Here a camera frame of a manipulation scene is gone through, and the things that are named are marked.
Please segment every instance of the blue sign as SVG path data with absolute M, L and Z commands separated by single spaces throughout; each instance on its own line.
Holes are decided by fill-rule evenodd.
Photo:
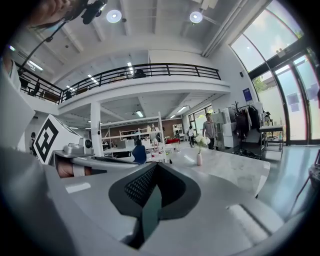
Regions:
M 246 102 L 252 101 L 252 95 L 251 95 L 251 92 L 250 92 L 249 88 L 244 89 L 242 91 L 243 91 L 243 95 L 244 95 L 245 101 Z

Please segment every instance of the glass window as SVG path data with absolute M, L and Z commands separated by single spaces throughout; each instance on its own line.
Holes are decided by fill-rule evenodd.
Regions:
M 265 62 L 256 48 L 243 35 L 240 35 L 231 47 L 242 61 L 247 72 L 254 70 Z
M 266 60 L 298 39 L 277 16 L 268 10 L 264 10 L 246 29 L 244 34 Z
M 277 0 L 272 1 L 266 9 L 282 20 L 298 38 L 304 35 L 295 19 Z
M 306 140 L 306 114 L 299 86 L 289 65 L 275 71 L 285 95 L 290 121 L 290 140 Z
M 301 77 L 302 84 L 306 91 L 307 99 L 309 100 L 309 111 L 311 119 L 311 139 L 320 139 L 320 108 L 317 93 L 319 91 L 319 83 L 306 56 L 302 56 L 293 61 L 296 69 Z
M 255 78 L 252 82 L 258 94 L 259 101 L 263 104 L 263 110 L 265 112 L 270 112 L 270 118 L 273 121 L 273 125 L 283 125 L 283 141 L 286 141 L 285 112 L 281 95 L 274 77 L 271 72 L 268 71 Z M 280 133 L 277 131 L 273 134 L 268 134 L 268 137 L 272 135 L 273 137 L 279 137 Z
M 200 110 L 199 112 L 194 113 L 194 119 L 195 119 L 196 133 L 202 135 L 204 122 L 207 120 L 205 110 L 203 109 L 203 110 Z
M 208 106 L 208 107 L 205 109 L 205 111 L 206 111 L 207 113 L 210 113 L 210 114 L 212 114 L 212 113 L 214 112 L 214 110 L 212 109 L 212 106 Z

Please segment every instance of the man in gray shirt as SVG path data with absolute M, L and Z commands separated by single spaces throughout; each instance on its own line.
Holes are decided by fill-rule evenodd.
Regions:
M 203 129 L 202 129 L 202 136 L 205 136 L 210 139 L 210 143 L 208 145 L 210 150 L 214 149 L 214 144 L 215 144 L 215 136 L 216 136 L 216 131 L 215 131 L 215 124 L 211 120 L 211 114 L 206 113 L 205 114 L 206 121 L 203 123 Z

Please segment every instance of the black mesh pad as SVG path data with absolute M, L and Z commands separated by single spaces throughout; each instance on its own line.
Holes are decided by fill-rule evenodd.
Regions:
M 152 163 L 118 180 L 109 190 L 109 198 L 118 211 L 140 218 L 155 186 L 161 191 L 159 220 L 186 216 L 198 203 L 201 191 L 191 178 L 165 164 Z

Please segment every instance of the black cable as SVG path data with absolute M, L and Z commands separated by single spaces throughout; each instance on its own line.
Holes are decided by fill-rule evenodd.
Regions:
M 28 60 L 32 57 L 32 55 L 36 52 L 36 50 L 38 50 L 38 48 L 44 43 L 50 43 L 52 41 L 52 39 L 54 38 L 54 35 L 67 23 L 67 21 L 63 22 L 53 33 L 52 35 L 50 35 L 49 37 L 47 37 L 46 39 L 44 39 L 41 43 L 39 43 L 37 45 L 36 48 L 33 49 L 33 51 L 28 55 L 28 57 L 26 57 L 26 59 L 24 60 L 24 62 L 22 63 L 22 65 L 20 66 L 19 70 L 18 70 L 18 74 L 19 76 L 22 74 L 22 69 L 23 67 L 26 65 L 26 63 L 28 62 Z

